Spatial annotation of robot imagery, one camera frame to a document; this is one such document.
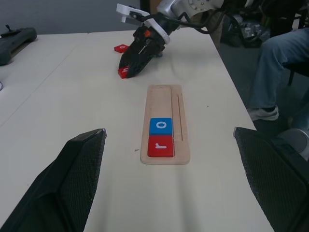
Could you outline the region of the red letter r block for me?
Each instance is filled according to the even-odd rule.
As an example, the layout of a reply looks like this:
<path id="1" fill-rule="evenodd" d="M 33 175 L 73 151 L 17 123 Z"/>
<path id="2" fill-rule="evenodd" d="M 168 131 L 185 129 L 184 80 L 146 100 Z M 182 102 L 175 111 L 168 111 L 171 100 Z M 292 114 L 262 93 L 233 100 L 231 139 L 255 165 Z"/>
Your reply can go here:
<path id="1" fill-rule="evenodd" d="M 174 156 L 173 137 L 152 135 L 148 139 L 147 155 L 151 158 L 171 158 Z"/>

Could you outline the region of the person's leg in blue jeans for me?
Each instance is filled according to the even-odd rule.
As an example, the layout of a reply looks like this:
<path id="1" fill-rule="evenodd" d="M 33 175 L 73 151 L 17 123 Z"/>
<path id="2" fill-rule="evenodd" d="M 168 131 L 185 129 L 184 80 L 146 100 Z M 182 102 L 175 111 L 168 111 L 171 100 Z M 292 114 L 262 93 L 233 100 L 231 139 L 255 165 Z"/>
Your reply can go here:
<path id="1" fill-rule="evenodd" d="M 272 108 L 284 67 L 309 62 L 309 28 L 302 28 L 265 41 L 258 57 L 248 107 Z"/>

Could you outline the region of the grey sneaker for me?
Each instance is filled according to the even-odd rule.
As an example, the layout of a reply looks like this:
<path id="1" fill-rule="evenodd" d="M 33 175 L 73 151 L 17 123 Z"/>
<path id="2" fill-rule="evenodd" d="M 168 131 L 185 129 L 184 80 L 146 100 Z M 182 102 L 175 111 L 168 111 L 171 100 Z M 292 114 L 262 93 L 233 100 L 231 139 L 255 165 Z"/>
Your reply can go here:
<path id="1" fill-rule="evenodd" d="M 279 118 L 278 106 L 272 108 L 247 109 L 252 121 L 275 121 Z"/>

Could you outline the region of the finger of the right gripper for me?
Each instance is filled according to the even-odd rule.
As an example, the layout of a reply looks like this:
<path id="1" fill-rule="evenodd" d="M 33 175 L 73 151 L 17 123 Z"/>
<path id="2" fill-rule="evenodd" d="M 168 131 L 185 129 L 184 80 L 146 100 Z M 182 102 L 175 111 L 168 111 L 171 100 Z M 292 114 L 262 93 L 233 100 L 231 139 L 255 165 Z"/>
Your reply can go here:
<path id="1" fill-rule="evenodd" d="M 128 49 L 122 54 L 120 62 L 119 62 L 119 67 L 125 67 L 129 65 L 131 55 L 134 53 L 137 53 L 139 51 L 142 51 L 145 49 L 145 45 L 142 43 L 132 43 Z"/>
<path id="2" fill-rule="evenodd" d="M 142 51 L 131 55 L 128 65 L 127 78 L 137 76 L 154 57 L 154 53 L 150 48 L 145 48 Z"/>

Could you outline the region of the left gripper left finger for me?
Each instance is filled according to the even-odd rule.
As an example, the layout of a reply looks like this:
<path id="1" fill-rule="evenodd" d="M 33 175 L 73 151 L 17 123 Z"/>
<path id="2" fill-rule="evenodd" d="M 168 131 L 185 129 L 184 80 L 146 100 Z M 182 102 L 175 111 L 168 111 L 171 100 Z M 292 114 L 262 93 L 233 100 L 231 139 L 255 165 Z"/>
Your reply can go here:
<path id="1" fill-rule="evenodd" d="M 106 130 L 66 142 L 33 181 L 0 232 L 83 232 L 97 191 Z"/>

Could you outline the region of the black handheld controller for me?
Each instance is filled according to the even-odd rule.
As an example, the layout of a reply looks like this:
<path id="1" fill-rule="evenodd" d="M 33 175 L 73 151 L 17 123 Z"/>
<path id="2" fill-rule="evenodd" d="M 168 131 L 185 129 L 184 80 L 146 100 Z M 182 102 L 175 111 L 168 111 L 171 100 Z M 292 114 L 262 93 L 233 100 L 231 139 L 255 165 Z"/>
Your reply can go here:
<path id="1" fill-rule="evenodd" d="M 7 32 L 0 34 L 0 66 L 7 65 L 12 59 L 12 53 L 24 43 L 36 40 L 37 32 L 34 28 L 12 30 L 5 25 Z"/>

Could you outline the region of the wooden letter tray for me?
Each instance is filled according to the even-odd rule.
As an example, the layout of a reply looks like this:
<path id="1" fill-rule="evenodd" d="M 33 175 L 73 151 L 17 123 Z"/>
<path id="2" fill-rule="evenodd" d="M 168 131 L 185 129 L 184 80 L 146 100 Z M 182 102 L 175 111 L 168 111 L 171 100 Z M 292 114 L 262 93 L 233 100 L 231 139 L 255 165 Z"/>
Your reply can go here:
<path id="1" fill-rule="evenodd" d="M 174 156 L 171 158 L 151 158 L 147 155 L 150 119 L 164 117 L 172 118 Z M 150 85 L 148 87 L 140 159 L 145 164 L 157 165 L 189 163 L 190 149 L 183 93 L 180 85 Z"/>

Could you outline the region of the blue letter o block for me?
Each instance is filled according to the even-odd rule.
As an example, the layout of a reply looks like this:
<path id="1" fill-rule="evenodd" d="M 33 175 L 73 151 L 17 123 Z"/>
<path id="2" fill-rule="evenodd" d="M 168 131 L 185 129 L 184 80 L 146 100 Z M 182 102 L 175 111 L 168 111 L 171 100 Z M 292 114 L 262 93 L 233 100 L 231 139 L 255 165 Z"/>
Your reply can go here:
<path id="1" fill-rule="evenodd" d="M 151 118 L 150 126 L 149 126 L 149 135 L 173 135 L 173 123 L 172 118 L 164 117 L 164 118 Z"/>

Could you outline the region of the black chair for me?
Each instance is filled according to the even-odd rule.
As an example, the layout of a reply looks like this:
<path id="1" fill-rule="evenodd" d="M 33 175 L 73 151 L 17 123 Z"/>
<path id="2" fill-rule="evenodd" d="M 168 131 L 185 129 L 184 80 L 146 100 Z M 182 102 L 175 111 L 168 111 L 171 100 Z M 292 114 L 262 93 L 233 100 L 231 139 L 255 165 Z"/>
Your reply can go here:
<path id="1" fill-rule="evenodd" d="M 309 62 L 293 63 L 286 66 L 290 71 L 288 86 L 292 85 L 294 74 L 298 73 L 309 78 Z"/>

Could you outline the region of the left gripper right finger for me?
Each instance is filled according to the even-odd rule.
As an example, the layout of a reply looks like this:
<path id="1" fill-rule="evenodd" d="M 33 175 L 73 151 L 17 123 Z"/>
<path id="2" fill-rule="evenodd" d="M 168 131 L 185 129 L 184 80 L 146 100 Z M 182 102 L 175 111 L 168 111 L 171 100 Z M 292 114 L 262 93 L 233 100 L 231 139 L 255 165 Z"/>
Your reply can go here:
<path id="1" fill-rule="evenodd" d="M 234 129 L 250 188 L 274 232 L 309 232 L 309 160 L 282 137 Z"/>

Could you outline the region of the black bags pile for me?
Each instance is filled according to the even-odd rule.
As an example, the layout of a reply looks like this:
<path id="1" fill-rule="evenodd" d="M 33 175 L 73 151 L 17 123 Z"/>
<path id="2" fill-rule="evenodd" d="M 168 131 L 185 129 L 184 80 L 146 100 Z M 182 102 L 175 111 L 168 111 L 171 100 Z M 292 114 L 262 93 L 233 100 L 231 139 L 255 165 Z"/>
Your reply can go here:
<path id="1" fill-rule="evenodd" d="M 232 47 L 259 48 L 270 38 L 270 29 L 240 15 L 226 14 L 223 19 L 221 43 Z"/>

